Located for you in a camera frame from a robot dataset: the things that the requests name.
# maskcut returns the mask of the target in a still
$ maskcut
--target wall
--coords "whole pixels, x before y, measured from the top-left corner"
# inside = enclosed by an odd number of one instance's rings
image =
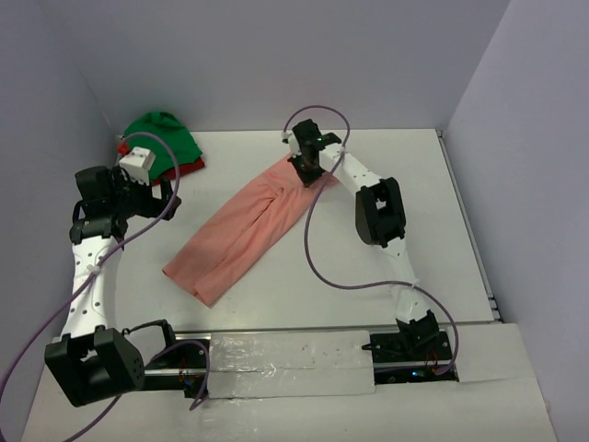
[[[589,3],[513,0],[447,132],[504,317],[560,442],[587,439]]]
[[[0,371],[71,293],[68,230],[77,199],[74,173],[113,160],[114,139],[74,63],[39,6],[0,2]],[[0,407],[7,440],[20,440],[42,368],[41,336]]]
[[[276,129],[314,102],[357,128],[445,127],[508,4],[40,2],[119,133],[153,109],[192,130]]]

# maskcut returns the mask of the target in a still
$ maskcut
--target wire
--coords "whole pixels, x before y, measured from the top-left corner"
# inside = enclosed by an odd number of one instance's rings
[[[295,112],[286,122],[286,125],[284,126],[284,130],[283,132],[286,132],[288,130],[288,125],[291,123],[291,121],[293,120],[293,118],[298,115],[299,113],[301,113],[302,111],[305,111],[307,109],[314,109],[314,108],[318,108],[318,109],[325,109],[327,111],[333,111],[335,113],[337,113],[338,115],[341,116],[341,118],[346,122],[346,136],[343,139],[343,142],[341,143],[342,147],[344,147],[344,149],[342,149],[341,151],[341,155],[340,155],[340,159],[338,159],[338,161],[335,163],[335,165],[333,166],[333,168],[329,171],[329,174],[331,176],[333,176],[333,174],[335,173],[335,171],[337,170],[337,168],[340,166],[340,164],[343,162],[343,159],[345,157],[345,146],[346,143],[348,141],[348,139],[350,138],[350,124],[348,123],[348,120],[346,119],[345,116],[343,116],[343,114],[341,112],[339,112],[338,110],[335,110],[329,106],[323,106],[323,105],[311,105],[311,106],[306,106],[300,110],[298,110],[297,112]],[[323,191],[325,190],[325,186],[327,186],[328,181],[327,180],[323,180],[323,182],[320,184],[319,189],[317,191],[317,194],[315,195],[315,198],[313,198],[313,202],[311,203],[310,207],[309,207],[309,211],[306,214],[306,220],[305,220],[305,234],[303,237],[303,240],[305,242],[305,256],[306,256],[306,262],[309,264],[309,267],[311,268],[311,271],[315,274],[315,276],[317,278],[319,278],[319,280],[321,280],[323,283],[325,283],[326,285],[329,285],[331,287],[334,288],[338,288],[340,290],[362,290],[365,288],[371,288],[371,287],[378,287],[381,285],[401,285],[404,287],[409,287],[412,288],[414,290],[417,290],[418,292],[420,292],[422,295],[424,295],[425,297],[428,297],[429,299],[432,300],[432,302],[438,306],[438,308],[440,310],[443,311],[443,313],[447,316],[448,320],[450,321],[450,325],[452,327],[452,330],[454,331],[454,352],[452,353],[452,358],[450,359],[449,363],[446,366],[441,367],[440,369],[435,371],[435,374],[440,376],[443,375],[447,372],[449,372],[450,370],[452,370],[452,368],[454,367],[454,364],[456,362],[456,358],[458,357],[458,346],[460,344],[459,339],[458,339],[458,327],[456,326],[456,321],[454,320],[454,318],[452,317],[452,315],[450,314],[450,312],[448,311],[448,309],[437,299],[437,297],[435,297],[434,295],[432,295],[431,293],[429,293],[428,291],[426,291],[425,289],[419,287],[418,285],[415,285],[414,283],[410,283],[407,281],[377,281],[374,283],[367,283],[367,284],[358,284],[358,285],[342,285],[342,284],[337,284],[337,283],[333,283],[331,282],[329,279],[327,279],[325,276],[323,276],[319,270],[317,269],[317,267],[315,266],[315,264],[313,263],[313,260],[311,258],[311,253],[309,251],[309,228],[311,226],[311,218],[313,216],[313,211],[315,210],[315,207],[317,205],[317,201],[319,200],[319,196],[321,196],[321,193],[323,193]],[[384,373],[387,371],[395,371],[398,369],[405,369],[407,368],[405,367],[392,367],[392,368],[384,368],[383,370],[377,370],[377,373]]]
[[[204,394],[204,389],[206,389],[206,383],[207,383],[207,380],[209,379],[209,373],[211,371],[211,358],[209,357],[209,351],[206,349],[206,346],[204,346],[203,343],[201,343],[195,339],[187,339],[187,340],[178,341],[176,343],[173,343],[169,347],[166,347],[164,350],[162,350],[157,355],[152,357],[150,362],[154,361],[155,359],[158,359],[158,357],[161,357],[169,352],[176,350],[177,348],[179,348],[183,345],[197,345],[198,347],[201,347],[201,350],[204,353],[204,361],[205,361],[204,379],[202,380],[202,384],[201,384],[201,387],[199,388],[198,393],[196,393],[196,397],[194,398],[194,402],[192,403],[191,407],[189,408],[189,410],[192,411],[192,410],[196,409],[197,407],[200,407],[202,405],[202,403],[206,400],[206,398],[203,398],[202,395]]]
[[[129,141],[129,140],[137,138],[139,136],[147,136],[148,138],[152,138],[152,139],[156,140],[159,144],[161,144],[167,150],[167,153],[169,154],[169,156],[172,160],[172,163],[174,163],[174,170],[176,172],[176,176],[179,177],[180,173],[179,173],[178,160],[176,159],[176,156],[174,155],[174,152],[169,147],[169,145],[167,145],[167,143],[164,140],[162,140],[159,136],[154,135],[154,134],[150,134],[149,132],[136,132],[134,134],[128,135],[124,141]],[[172,205],[174,204],[174,201],[176,200],[176,196],[178,195],[178,189],[179,189],[179,179],[176,179],[176,181],[174,183],[174,190],[172,191],[172,196],[169,199],[169,201],[167,202],[166,207],[164,207],[164,210],[162,210],[161,214],[159,214],[147,226],[145,226],[144,228],[142,228],[138,232],[132,234],[128,238],[124,239],[123,241],[118,243],[116,245],[116,247],[109,250],[100,260],[98,260],[97,266],[99,268],[102,267],[104,265],[104,263],[113,254],[115,254],[117,251],[121,250],[125,245],[129,244],[131,241],[135,240],[136,238],[141,237],[147,230],[151,229],[153,226],[155,226],[157,223],[159,223],[164,218],[164,216],[166,216],[167,212],[169,212],[169,210],[172,208]],[[27,342],[23,345],[23,347],[18,351],[17,355],[12,360],[12,362],[10,363],[8,368],[6,369],[4,375],[2,376],[2,382],[0,383],[0,402],[2,401],[2,397],[4,396],[4,393],[6,390],[6,385],[8,384],[8,380],[12,376],[15,368],[17,367],[18,363],[20,362],[20,360],[22,359],[24,354],[27,352],[27,350],[32,346],[32,344],[37,340],[37,338],[39,338],[39,336],[49,326],[49,324],[51,324],[55,320],[55,318],[57,318],[63,311],[65,311],[67,308],[69,308],[70,304],[76,298],[78,298],[82,293],[84,293],[84,291],[94,282],[95,279],[96,279],[96,274],[90,273],[88,275],[88,278],[86,279],[86,281],[84,281],[84,283],[82,283],[77,288],[77,290],[75,290],[74,293],[71,296],[69,296],[67,298],[67,300],[58,309],[56,309],[55,312],[53,314],[51,314],[51,316],[45,322],[43,322],[41,324],[41,326],[32,334],[32,336],[27,340]],[[75,435],[66,439],[65,442],[72,442],[72,441],[78,439],[80,436],[82,436],[88,430],[90,430],[92,427],[94,427],[98,422],[100,422],[100,420],[104,416],[106,416],[106,414],[112,409],[112,407],[114,407],[114,405],[117,403],[119,398],[120,397],[116,397],[110,403],[110,405],[104,410],[104,412],[102,412],[97,417],[97,419],[92,421],[90,424],[88,424],[85,428],[83,428],[82,430],[77,432]],[[4,434],[2,433],[1,428],[0,428],[0,442],[6,442],[6,438],[4,437]]]

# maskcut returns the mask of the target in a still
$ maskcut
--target salmon fabric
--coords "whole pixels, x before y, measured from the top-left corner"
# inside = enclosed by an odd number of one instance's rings
[[[305,188],[286,158],[280,160],[214,214],[164,274],[211,307],[293,226],[327,178]]]

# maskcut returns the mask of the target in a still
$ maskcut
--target white table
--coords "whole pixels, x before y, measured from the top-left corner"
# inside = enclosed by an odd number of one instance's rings
[[[517,327],[461,326],[460,337],[460,382],[383,385],[359,396],[209,400],[193,413],[179,391],[131,393],[80,441],[556,442]],[[45,369],[22,441],[64,440],[105,406],[73,408]]]
[[[279,132],[196,133],[206,169],[183,177],[182,206],[129,245],[117,280],[117,326],[165,318],[177,330],[252,330],[395,323],[386,287],[341,292],[308,269],[301,219],[221,300],[207,308],[161,268],[229,198],[286,154]],[[434,130],[353,131],[348,148],[369,169],[395,177],[407,213],[408,249],[421,285],[458,322],[492,321],[456,193]],[[354,284],[385,278],[380,254],[354,228],[353,198],[327,190],[311,224],[311,251],[329,279]],[[134,218],[129,233],[148,221]],[[440,322],[447,322],[434,309]]]

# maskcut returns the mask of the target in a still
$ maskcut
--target folded pink cloth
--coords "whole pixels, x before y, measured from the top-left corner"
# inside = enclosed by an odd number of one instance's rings
[[[214,214],[164,273],[211,307],[301,217],[319,185],[305,188],[281,159]]]

